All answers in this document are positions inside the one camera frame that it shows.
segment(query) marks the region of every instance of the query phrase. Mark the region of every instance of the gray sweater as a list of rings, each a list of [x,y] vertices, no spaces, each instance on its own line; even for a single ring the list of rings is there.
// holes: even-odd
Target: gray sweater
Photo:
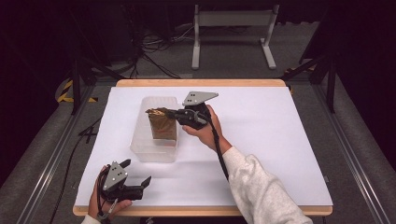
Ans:
[[[280,180],[264,171],[259,160],[236,147],[223,154],[233,198],[249,224],[312,223],[285,191]],[[83,224],[99,224],[85,216]]]

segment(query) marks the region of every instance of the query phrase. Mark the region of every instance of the brown bag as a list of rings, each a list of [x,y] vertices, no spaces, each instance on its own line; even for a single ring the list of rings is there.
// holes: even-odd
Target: brown bag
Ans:
[[[151,133],[154,139],[172,139],[177,140],[176,120],[169,119],[165,116],[166,108],[148,109],[149,123]]]

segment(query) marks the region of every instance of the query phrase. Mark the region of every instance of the gray carpet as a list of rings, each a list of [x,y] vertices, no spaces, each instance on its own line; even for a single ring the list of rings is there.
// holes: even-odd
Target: gray carpet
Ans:
[[[298,66],[308,40],[316,29],[316,24],[276,26],[270,43],[277,69],[269,70],[258,40],[262,31],[247,28],[244,33],[235,34],[226,29],[209,29],[201,40],[200,69],[191,70],[192,41],[186,39],[168,50],[157,51],[149,56],[158,64],[181,75],[183,78],[269,78],[280,77],[283,71]],[[167,78],[151,63],[139,61],[137,78]],[[318,159],[323,175],[329,178],[328,187],[332,196],[333,213],[326,217],[327,223],[376,223],[365,200],[356,176],[351,172],[342,152],[342,144],[337,138],[326,110],[309,82],[307,73],[301,74],[288,83],[293,88],[293,100],[303,122],[308,139]],[[71,136],[62,159],[51,179],[48,189],[35,211],[31,223],[48,223],[60,193],[66,165],[77,143],[78,133],[89,127],[103,115],[110,87],[115,82],[107,77],[99,78],[91,97],[98,97],[97,103],[87,103]],[[73,105],[60,103],[27,148],[17,167],[0,189],[0,223],[16,223],[26,202],[35,188],[41,172],[52,151],[62,137],[64,127],[70,120]],[[370,179],[376,195],[388,215],[390,223],[396,223],[396,174],[382,155],[375,140],[370,135],[359,113],[351,103],[342,83],[337,79],[335,93],[335,116],[353,146],[362,169]],[[97,132],[99,123],[94,126]],[[56,213],[54,223],[79,223],[82,217],[72,213],[78,183],[94,144],[84,138],[76,148],[67,177],[64,195]],[[322,217],[312,217],[315,223],[323,223]],[[113,223],[138,223],[138,217],[116,217]]]

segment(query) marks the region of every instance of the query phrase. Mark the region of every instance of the white paper sheet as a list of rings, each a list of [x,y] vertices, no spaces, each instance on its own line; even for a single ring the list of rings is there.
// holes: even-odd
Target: white paper sheet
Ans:
[[[216,153],[181,131],[173,163],[140,162],[130,149],[141,101],[214,91],[207,101],[219,116],[227,139],[244,154],[256,155],[277,175],[298,205],[332,205],[318,162],[288,88],[282,87],[133,87],[112,88],[99,134],[81,179],[75,206],[87,206],[104,164],[131,159],[126,185],[152,176],[143,200],[134,206],[235,205]]]

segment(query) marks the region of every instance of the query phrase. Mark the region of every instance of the person's right hand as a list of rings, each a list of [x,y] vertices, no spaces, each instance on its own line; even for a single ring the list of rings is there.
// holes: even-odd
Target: person's right hand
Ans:
[[[221,154],[224,154],[232,146],[222,135],[221,125],[219,118],[213,110],[212,106],[207,105],[207,109],[210,112],[210,117],[212,119],[213,125],[215,126],[216,132],[219,136],[219,146]],[[199,140],[207,145],[209,148],[216,150],[216,144],[214,140],[214,135],[212,133],[212,126],[207,123],[206,126],[200,130],[195,130],[190,126],[184,125],[183,130],[189,135],[193,135],[199,138]]]

